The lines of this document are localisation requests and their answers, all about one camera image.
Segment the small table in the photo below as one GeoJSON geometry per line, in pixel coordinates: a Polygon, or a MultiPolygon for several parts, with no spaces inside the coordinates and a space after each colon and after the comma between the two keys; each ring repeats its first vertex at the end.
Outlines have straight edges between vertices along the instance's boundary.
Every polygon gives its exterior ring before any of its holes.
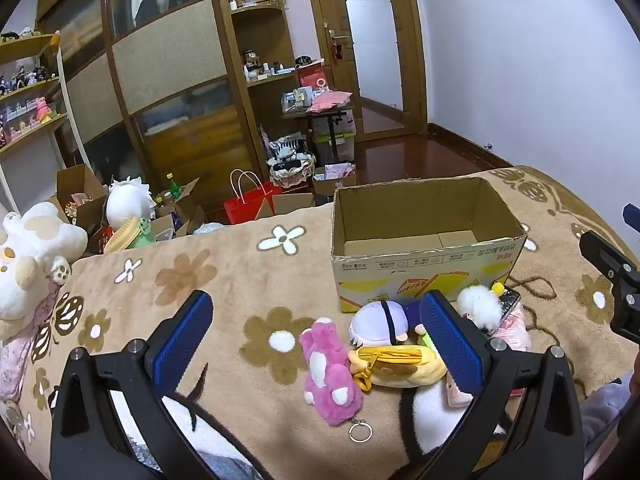
{"type": "Polygon", "coordinates": [[[314,131],[314,122],[313,118],[317,117],[326,117],[326,120],[329,124],[329,138],[331,139],[331,148],[332,153],[334,155],[334,163],[338,163],[338,146],[335,143],[335,132],[334,132],[334,117],[340,119],[341,117],[347,114],[348,110],[353,110],[353,105],[348,104],[345,106],[335,106],[333,108],[329,108],[323,112],[310,112],[308,110],[302,110],[301,112],[286,112],[280,116],[281,119],[306,119],[306,123],[308,129],[311,131],[313,136],[314,131]]]}

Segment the green bottle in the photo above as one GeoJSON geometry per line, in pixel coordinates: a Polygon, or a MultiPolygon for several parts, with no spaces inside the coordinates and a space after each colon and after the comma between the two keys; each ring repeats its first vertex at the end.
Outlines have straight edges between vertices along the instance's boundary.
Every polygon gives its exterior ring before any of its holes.
{"type": "Polygon", "coordinates": [[[169,181],[169,193],[171,193],[172,197],[178,200],[180,198],[180,186],[178,186],[177,182],[174,180],[174,174],[169,173],[166,176],[166,179],[169,181]]]}

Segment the pink stuffed bear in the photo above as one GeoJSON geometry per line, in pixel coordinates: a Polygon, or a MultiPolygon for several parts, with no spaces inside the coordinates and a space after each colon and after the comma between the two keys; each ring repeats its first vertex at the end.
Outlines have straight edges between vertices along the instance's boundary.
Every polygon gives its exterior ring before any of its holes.
{"type": "Polygon", "coordinates": [[[353,418],[362,408],[362,391],[349,371],[347,349],[335,324],[321,317],[300,334],[300,345],[309,365],[305,378],[305,400],[316,406],[324,420],[336,426],[353,418]]]}

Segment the metal bolt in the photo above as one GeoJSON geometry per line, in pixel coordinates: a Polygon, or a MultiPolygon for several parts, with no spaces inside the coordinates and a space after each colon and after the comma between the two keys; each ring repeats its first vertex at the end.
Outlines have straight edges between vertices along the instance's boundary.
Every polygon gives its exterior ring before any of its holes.
{"type": "Polygon", "coordinates": [[[507,349],[507,343],[504,342],[504,339],[500,339],[499,337],[494,337],[491,339],[491,348],[497,350],[498,352],[502,352],[507,349]]]}
{"type": "Polygon", "coordinates": [[[552,346],[551,355],[559,359],[561,357],[564,357],[564,350],[562,350],[559,346],[552,346]]]}
{"type": "Polygon", "coordinates": [[[84,348],[82,348],[81,346],[79,346],[78,348],[74,348],[71,351],[71,358],[74,361],[78,361],[79,358],[81,358],[84,355],[84,348]]]}
{"type": "Polygon", "coordinates": [[[127,344],[127,351],[132,354],[137,354],[138,352],[141,352],[144,347],[145,341],[143,339],[134,339],[129,341],[129,344],[127,344]]]}

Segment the floral blanket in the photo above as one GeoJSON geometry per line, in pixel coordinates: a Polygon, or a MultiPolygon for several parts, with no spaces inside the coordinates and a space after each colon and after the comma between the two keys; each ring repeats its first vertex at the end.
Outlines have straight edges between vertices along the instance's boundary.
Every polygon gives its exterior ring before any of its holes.
{"type": "MultiPolygon", "coordinates": [[[[581,397],[629,370],[637,349],[607,327],[610,287],[580,256],[578,237],[595,229],[627,247],[584,202],[532,168],[482,176],[529,232],[509,284],[522,294],[534,350],[561,345],[581,397]]],[[[196,449],[218,458],[221,478],[386,479],[441,444],[462,413],[443,405],[440,383],[373,388],[358,414],[373,430],[364,444],[349,439],[348,424],[326,425],[303,399],[299,334],[329,316],[347,341],[351,319],[338,307],[331,218],[331,205],[308,208],[77,262],[26,371],[17,437],[28,456],[49,474],[51,411],[69,352],[114,352],[147,338],[195,288],[212,297],[213,323],[164,402],[196,449]]],[[[114,402],[139,442],[122,399],[114,402]]]]}

